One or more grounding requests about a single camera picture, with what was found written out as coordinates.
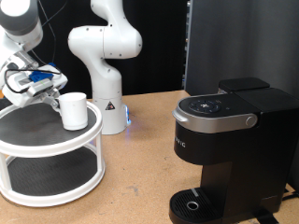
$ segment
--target coffee maker drip tray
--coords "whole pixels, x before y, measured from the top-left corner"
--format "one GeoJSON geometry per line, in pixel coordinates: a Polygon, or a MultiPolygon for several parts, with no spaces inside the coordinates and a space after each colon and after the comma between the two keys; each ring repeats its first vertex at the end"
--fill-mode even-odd
{"type": "Polygon", "coordinates": [[[221,215],[200,188],[175,194],[170,200],[169,216],[177,224],[221,223],[221,215]]]}

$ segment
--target white mug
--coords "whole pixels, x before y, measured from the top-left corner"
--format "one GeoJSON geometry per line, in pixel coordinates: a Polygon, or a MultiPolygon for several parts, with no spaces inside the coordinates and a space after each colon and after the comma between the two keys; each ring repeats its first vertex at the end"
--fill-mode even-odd
{"type": "Polygon", "coordinates": [[[60,108],[55,108],[60,113],[64,128],[69,131],[83,129],[88,124],[86,94],[70,92],[59,96],[60,108]]]}

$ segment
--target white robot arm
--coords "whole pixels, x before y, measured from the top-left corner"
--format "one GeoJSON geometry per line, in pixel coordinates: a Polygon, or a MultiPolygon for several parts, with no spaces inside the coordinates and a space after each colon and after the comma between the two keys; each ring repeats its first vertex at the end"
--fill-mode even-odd
{"type": "Polygon", "coordinates": [[[38,67],[27,54],[43,37],[37,1],[0,1],[0,25],[0,90],[3,94],[17,107],[46,103],[49,98],[57,97],[67,78],[51,65],[38,67]]]}
{"type": "Polygon", "coordinates": [[[121,73],[105,59],[128,59],[142,49],[140,33],[126,20],[122,0],[92,0],[92,11],[108,26],[75,28],[68,37],[70,50],[87,66],[93,86],[93,103],[103,114],[103,134],[122,132],[128,125],[121,100],[121,73]]]}

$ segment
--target coffee maker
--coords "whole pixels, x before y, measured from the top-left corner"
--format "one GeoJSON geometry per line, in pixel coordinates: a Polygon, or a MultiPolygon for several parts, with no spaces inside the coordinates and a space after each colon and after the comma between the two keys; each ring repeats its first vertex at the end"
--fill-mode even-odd
{"type": "Polygon", "coordinates": [[[175,224],[229,224],[279,210],[299,135],[299,100],[257,78],[178,102],[175,152],[203,165],[200,188],[176,193],[175,224]]]}

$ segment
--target wooden table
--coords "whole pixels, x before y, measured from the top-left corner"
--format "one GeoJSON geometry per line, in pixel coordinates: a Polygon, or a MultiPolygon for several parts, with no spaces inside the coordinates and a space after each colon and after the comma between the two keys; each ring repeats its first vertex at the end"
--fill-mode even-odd
{"type": "MultiPolygon", "coordinates": [[[[132,125],[103,136],[107,170],[99,186],[72,203],[48,208],[19,206],[0,197],[0,223],[171,224],[173,194],[200,186],[202,167],[181,160],[173,149],[171,111],[187,96],[185,91],[124,96],[132,125]]],[[[298,223],[298,209],[299,199],[288,200],[275,217],[282,224],[298,223]]]]}

